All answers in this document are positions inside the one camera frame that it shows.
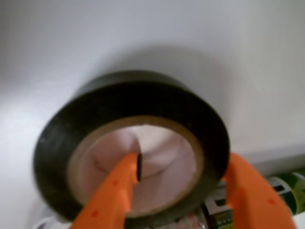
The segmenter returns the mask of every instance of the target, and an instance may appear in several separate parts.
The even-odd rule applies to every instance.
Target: white surface
[[[193,88],[226,122],[232,150],[265,173],[304,166],[305,1],[0,4],[0,228],[27,228],[40,202],[31,157],[43,126],[113,70],[156,70]]]

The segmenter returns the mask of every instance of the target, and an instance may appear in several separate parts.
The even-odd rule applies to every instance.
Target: orange clamp jaw
[[[138,153],[127,154],[75,219],[71,229],[123,229],[138,183]]]
[[[234,229],[295,229],[286,204],[242,157],[231,153],[225,174]]]

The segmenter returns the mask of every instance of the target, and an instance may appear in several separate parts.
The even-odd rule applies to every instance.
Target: electrical tape roll
[[[174,123],[189,132],[194,141],[191,145],[197,147],[202,158],[198,162],[202,168],[192,188],[178,201],[161,211],[127,218],[125,228],[155,227],[175,220],[200,205],[216,187],[229,159],[229,137],[217,113],[168,76],[148,71],[112,73],[81,88],[39,137],[34,155],[35,178],[43,198],[58,214],[73,221],[82,209],[67,179],[76,148],[99,127],[138,117],[140,124],[152,120],[154,125],[171,128],[170,123]],[[135,122],[127,121],[123,126]]]

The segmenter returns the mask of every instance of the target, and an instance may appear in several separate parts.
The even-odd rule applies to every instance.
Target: orange clamp
[[[287,205],[241,156],[231,153],[225,174],[234,229],[295,229]]]
[[[138,183],[138,153],[127,154],[75,219],[71,229],[123,229]]]

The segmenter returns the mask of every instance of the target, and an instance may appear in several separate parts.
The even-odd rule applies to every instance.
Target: white background
[[[304,11],[301,0],[1,0],[0,228],[29,228],[41,203],[31,160],[44,125],[115,70],[185,83],[263,174],[305,167]]]

